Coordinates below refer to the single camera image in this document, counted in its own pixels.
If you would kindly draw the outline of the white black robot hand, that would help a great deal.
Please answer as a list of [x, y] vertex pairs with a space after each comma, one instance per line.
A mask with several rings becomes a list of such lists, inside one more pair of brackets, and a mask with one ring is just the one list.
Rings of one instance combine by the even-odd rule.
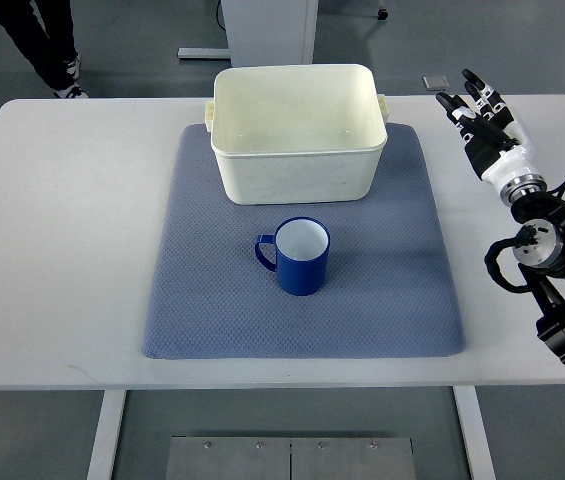
[[491, 85], [469, 69], [462, 75], [473, 106], [444, 92], [436, 99], [464, 142], [476, 176], [508, 207], [525, 195], [545, 192], [547, 184], [533, 164], [535, 149], [522, 122]]

